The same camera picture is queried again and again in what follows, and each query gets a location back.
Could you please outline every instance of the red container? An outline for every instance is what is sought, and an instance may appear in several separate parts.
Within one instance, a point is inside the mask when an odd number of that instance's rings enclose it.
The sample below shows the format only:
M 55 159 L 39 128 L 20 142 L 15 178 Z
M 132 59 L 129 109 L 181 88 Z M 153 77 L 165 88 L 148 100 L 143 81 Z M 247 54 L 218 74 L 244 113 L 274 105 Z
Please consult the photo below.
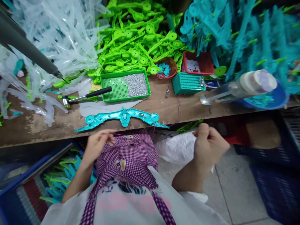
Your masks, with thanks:
M 170 73 L 169 73 L 169 76 L 166 77 L 164 73 L 157 73 L 155 74 L 155 78 L 158 79 L 158 80 L 170 80 L 172 79 L 176 74 L 177 74 L 177 65 L 176 63 L 174 62 L 173 59 L 171 58 L 163 58 L 162 60 L 156 62 L 155 64 L 159 65 L 161 63 L 166 63 L 167 65 L 169 65 L 170 67 Z
M 187 68 L 187 59 L 197 61 L 199 64 L 200 72 L 193 70 L 192 72 Z M 185 51 L 183 53 L 183 67 L 181 71 L 190 74 L 201 74 L 203 76 L 214 74 L 215 68 L 213 67 L 212 57 L 209 52 L 201 52 L 197 57 L 197 52 Z

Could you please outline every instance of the white shirt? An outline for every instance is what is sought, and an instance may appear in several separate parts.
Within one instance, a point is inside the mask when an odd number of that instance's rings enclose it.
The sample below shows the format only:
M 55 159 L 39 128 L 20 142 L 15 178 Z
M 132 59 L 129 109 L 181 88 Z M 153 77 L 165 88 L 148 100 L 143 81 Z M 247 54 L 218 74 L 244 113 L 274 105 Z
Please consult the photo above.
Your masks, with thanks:
M 176 224 L 227 224 L 226 221 L 205 202 L 206 194 L 194 192 L 178 193 L 152 167 L 148 166 L 158 184 L 157 193 L 169 208 Z M 79 224 L 94 182 L 63 204 L 52 205 L 42 225 Z M 146 187 L 130 185 L 115 177 L 97 193 L 93 224 L 165 224 L 152 195 Z

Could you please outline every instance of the person's right hand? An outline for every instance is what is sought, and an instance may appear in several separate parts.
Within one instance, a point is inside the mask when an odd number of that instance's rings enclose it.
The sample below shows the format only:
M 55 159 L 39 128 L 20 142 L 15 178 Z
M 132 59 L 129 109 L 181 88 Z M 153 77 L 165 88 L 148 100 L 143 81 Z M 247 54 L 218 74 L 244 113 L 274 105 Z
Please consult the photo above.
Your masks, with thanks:
M 193 135 L 197 138 L 194 148 L 194 161 L 201 169 L 208 172 L 229 150 L 230 144 L 215 128 L 209 127 L 206 123 L 200 124 Z
M 110 146 L 115 144 L 115 139 L 113 134 L 115 130 L 106 129 L 98 131 L 97 133 L 88 137 L 87 147 L 85 148 L 82 163 L 86 165 L 92 165 L 94 161 L 100 156 L 105 143 L 108 143 Z

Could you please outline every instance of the gingham fabric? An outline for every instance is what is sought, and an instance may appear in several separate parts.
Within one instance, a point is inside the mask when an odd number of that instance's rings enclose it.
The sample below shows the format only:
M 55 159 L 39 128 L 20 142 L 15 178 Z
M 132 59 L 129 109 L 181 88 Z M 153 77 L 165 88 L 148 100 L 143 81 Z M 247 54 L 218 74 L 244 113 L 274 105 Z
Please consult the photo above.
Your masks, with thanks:
M 158 155 L 148 132 L 139 129 L 120 134 L 132 135 L 133 139 L 117 136 L 115 145 L 105 144 L 103 152 L 97 159 L 97 183 L 88 198 L 80 225 L 93 224 L 97 193 L 108 180 L 116 176 L 128 180 L 131 184 L 147 187 L 165 223 L 176 224 L 165 202 L 156 192 L 158 184 L 147 168 L 150 165 L 158 169 Z M 117 160 L 126 160 L 124 171 L 116 165 Z

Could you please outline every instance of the hammer head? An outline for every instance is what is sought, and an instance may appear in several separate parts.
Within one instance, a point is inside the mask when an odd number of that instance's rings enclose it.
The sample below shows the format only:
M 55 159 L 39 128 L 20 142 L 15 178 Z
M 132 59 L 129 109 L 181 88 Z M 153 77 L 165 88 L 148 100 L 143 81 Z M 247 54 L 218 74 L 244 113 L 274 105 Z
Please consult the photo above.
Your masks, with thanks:
M 70 109 L 70 108 L 71 108 L 70 103 L 69 103 L 69 98 L 68 98 L 68 96 L 63 96 L 63 97 L 62 97 L 62 102 L 63 102 L 63 106 L 64 106 L 66 109 Z

